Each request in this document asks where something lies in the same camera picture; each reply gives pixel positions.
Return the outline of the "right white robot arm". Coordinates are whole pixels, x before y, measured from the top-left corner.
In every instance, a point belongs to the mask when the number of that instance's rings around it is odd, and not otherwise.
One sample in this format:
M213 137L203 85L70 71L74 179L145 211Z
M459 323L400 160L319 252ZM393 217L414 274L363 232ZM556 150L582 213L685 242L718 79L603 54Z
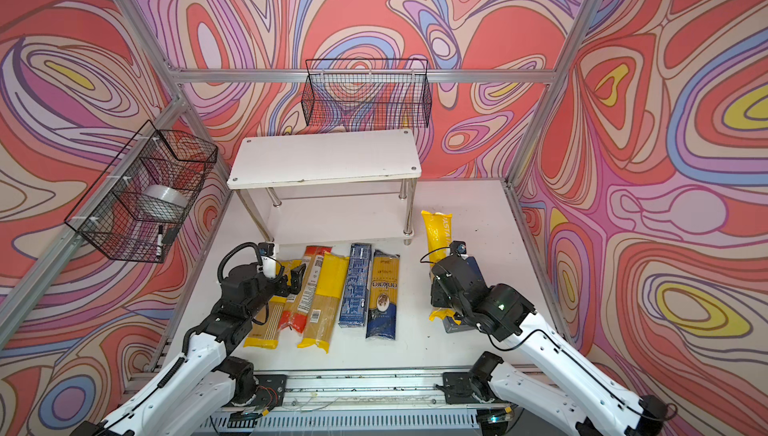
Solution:
M452 253L432 264L431 298L485 335L468 372L479 402L501 400L569 435L658 435L669 407L623 387L573 348L513 287L486 284L474 258Z

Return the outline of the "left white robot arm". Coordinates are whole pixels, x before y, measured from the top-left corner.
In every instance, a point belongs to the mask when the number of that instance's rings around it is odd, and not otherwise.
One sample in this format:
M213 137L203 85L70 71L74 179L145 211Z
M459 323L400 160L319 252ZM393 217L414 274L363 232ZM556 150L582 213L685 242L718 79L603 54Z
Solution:
M285 270L258 257L228 272L225 266L217 268L221 297L187 330L170 365L102 421L80 423L74 435L190 435L224 406L236 407L238 420L255 421L281 404L276 390L258 381L254 365L233 352L273 297L300 292L306 265Z

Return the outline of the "dark blue spaghetti bag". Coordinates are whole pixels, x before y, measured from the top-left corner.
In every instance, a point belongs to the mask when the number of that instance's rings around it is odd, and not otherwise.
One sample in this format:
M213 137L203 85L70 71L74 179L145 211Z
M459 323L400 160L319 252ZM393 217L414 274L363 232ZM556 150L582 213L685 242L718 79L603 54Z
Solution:
M366 338L396 339L400 257L375 250L368 302Z

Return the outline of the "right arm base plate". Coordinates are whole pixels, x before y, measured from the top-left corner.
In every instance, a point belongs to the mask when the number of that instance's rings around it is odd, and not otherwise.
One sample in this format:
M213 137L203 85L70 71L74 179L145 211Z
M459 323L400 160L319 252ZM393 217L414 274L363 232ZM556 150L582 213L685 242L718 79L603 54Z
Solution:
M503 401L496 397L482 399L476 395L471 384L468 371L447 371L441 375L441 381L434 385L440 391L449 405L480 405L487 407L515 407L514 403Z

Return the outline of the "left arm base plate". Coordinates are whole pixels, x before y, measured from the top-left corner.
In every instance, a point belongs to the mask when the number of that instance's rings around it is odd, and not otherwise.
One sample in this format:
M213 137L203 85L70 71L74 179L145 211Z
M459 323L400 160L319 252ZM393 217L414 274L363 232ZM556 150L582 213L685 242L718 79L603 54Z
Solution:
M237 407L275 408L283 404L288 376L286 374L256 374L236 380L230 404Z

